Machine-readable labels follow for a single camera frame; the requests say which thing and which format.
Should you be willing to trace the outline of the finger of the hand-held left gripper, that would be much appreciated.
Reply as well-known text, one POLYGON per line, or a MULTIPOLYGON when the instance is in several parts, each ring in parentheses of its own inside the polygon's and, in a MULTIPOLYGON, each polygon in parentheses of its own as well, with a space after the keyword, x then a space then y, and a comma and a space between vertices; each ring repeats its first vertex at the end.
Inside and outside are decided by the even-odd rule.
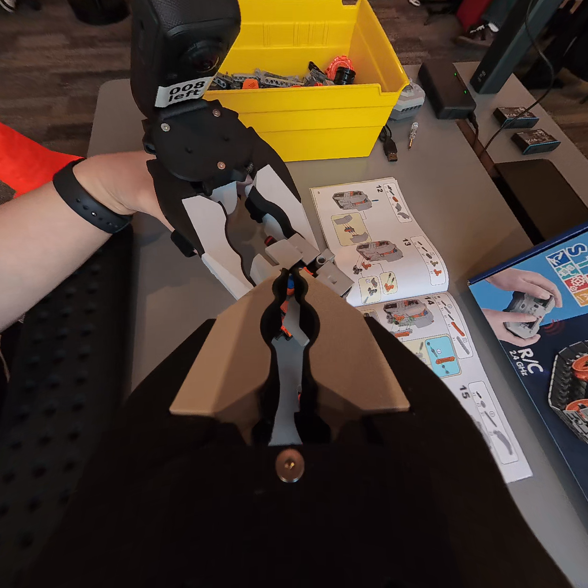
POLYGON ((305 208, 287 166, 264 166, 239 182, 239 196, 253 206, 267 237, 276 241, 290 239, 294 234, 318 249, 305 208))
POLYGON ((245 273, 243 257, 227 236, 224 206, 202 195, 186 198, 182 204, 203 249, 199 256, 204 265, 235 299, 248 294, 254 283, 245 273))

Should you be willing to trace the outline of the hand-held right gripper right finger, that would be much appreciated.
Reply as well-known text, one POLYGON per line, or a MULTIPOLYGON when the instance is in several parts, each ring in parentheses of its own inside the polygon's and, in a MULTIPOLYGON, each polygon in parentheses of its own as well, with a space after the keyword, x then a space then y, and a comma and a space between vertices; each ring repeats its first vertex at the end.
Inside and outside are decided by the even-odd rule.
POLYGON ((409 401, 363 314, 298 270, 299 327, 307 338, 299 437, 334 437, 364 416, 406 412, 409 401))

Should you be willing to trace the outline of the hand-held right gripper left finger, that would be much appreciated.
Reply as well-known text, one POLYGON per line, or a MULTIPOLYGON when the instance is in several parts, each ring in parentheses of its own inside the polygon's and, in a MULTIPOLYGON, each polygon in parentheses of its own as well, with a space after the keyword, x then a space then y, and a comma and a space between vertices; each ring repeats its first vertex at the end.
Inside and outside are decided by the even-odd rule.
POLYGON ((237 426, 246 442, 272 437, 280 383, 273 340, 282 327, 279 270, 222 312, 169 408, 237 426))

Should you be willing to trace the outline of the grey toy brick robot model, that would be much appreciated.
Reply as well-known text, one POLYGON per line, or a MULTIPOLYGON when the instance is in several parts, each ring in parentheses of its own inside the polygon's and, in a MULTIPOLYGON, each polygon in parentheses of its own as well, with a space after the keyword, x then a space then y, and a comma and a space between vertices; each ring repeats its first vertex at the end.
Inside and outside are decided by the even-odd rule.
MULTIPOLYGON (((320 252, 298 233, 280 241, 269 236, 265 244, 267 255, 277 266, 283 269, 302 269, 341 298, 345 299, 354 285, 354 281, 336 265, 335 254, 330 249, 320 252)), ((292 339, 305 347, 309 339, 300 327, 300 308, 298 303, 292 302, 293 299, 294 296, 289 301, 285 325, 293 335, 292 339)))

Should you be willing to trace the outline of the yellow plastic bin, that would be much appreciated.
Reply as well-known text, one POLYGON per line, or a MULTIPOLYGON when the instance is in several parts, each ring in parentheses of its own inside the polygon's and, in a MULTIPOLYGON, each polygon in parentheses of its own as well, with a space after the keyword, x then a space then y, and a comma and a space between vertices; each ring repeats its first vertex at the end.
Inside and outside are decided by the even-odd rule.
POLYGON ((240 33, 220 71, 303 76, 337 56, 354 84, 208 91, 285 162, 369 156, 409 79, 368 1, 239 1, 240 33))

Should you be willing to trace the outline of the person's left forearm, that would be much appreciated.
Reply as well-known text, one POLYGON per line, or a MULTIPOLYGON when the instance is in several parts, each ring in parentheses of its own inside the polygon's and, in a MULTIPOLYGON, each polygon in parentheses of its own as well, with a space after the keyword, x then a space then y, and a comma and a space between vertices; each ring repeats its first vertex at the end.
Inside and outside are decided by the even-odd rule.
POLYGON ((74 212, 52 182, 1 205, 1 330, 79 268, 110 234, 74 212))

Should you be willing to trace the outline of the grey desk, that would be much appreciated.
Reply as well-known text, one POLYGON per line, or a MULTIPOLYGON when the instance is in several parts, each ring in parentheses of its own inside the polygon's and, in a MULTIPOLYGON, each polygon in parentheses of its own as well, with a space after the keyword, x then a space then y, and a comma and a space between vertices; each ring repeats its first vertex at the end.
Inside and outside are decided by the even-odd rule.
MULTIPOLYGON (((587 501, 555 447, 499 342, 475 304, 466 281, 531 246, 514 231, 500 240, 467 235, 457 222, 450 198, 456 194, 457 124, 435 118, 422 107, 416 145, 408 151, 408 125, 393 129, 401 149, 388 164, 378 146, 367 158, 316 160, 288 164, 313 231, 324 240, 310 188, 394 176, 409 208, 444 258, 450 292, 457 299, 481 363, 532 469, 531 478, 509 489, 533 532, 576 587, 587 587, 587 501)), ((135 335, 130 390, 133 390, 205 319, 233 302, 231 295, 198 258, 184 257, 169 232, 151 217, 134 222, 135 335)))

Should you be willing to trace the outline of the black wristband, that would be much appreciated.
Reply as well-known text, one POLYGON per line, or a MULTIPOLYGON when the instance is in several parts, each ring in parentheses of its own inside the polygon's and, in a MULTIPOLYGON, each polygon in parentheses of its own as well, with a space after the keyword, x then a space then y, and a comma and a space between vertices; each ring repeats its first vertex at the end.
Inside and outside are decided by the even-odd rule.
POLYGON ((73 160, 57 171, 52 184, 71 210, 92 226, 110 235, 124 230, 132 215, 121 215, 98 202, 77 180, 73 169, 81 160, 73 160))

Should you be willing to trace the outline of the white instruction booklet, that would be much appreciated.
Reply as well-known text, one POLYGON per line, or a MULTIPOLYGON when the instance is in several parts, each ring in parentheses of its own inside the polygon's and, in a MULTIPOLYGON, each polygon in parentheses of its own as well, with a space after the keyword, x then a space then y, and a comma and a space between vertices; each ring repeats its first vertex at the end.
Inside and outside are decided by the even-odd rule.
POLYGON ((504 481, 533 475, 503 414, 456 300, 443 258, 393 177, 311 188, 334 264, 353 282, 350 305, 377 320, 458 398, 504 481))

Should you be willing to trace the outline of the orange gear wheel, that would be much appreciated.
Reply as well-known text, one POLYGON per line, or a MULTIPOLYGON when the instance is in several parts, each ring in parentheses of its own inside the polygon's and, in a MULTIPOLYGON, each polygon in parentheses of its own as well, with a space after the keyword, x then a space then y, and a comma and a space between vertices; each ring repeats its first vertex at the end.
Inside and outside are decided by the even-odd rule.
POLYGON ((355 83, 355 67, 352 60, 346 55, 334 57, 326 69, 326 76, 335 85, 353 85, 355 83))

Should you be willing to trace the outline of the black dimpled mat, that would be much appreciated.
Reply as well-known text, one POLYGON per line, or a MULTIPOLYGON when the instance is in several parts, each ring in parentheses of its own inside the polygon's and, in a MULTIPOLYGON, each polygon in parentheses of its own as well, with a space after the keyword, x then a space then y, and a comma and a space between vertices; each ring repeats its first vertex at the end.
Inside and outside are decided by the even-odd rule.
POLYGON ((21 326, 1 406, 1 587, 19 587, 67 508, 126 382, 133 229, 21 326))

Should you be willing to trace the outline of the grey battery module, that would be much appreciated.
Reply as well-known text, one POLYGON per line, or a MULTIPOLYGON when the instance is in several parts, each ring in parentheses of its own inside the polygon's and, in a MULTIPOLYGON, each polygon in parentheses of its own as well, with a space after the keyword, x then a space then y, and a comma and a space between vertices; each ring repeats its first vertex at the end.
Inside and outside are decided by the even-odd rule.
POLYGON ((389 121, 398 122, 413 118, 423 106, 426 94, 423 89, 412 79, 402 90, 396 105, 393 107, 389 121))

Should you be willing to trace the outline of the red cloth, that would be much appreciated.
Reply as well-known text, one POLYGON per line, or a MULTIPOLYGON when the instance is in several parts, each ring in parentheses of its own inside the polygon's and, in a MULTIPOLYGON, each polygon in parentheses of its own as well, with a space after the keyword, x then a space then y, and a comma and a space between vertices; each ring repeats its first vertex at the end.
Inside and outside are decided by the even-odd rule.
POLYGON ((81 156, 52 151, 1 124, 1 182, 14 191, 13 199, 51 183, 71 162, 81 156))

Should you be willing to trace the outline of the black charger box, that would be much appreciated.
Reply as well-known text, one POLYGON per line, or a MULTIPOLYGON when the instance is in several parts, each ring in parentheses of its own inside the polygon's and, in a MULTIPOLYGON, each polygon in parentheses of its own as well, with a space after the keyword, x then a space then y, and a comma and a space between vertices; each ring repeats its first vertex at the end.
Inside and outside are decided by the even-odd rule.
POLYGON ((451 61, 424 61, 418 79, 437 119, 467 119, 474 113, 476 102, 451 61))

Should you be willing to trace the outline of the black flat pad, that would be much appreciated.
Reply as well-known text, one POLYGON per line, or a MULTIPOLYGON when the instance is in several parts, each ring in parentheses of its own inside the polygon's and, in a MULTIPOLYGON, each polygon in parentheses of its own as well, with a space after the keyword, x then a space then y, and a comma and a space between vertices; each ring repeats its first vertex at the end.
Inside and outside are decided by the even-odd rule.
POLYGON ((534 246, 587 224, 587 206, 546 159, 494 165, 494 183, 534 246))

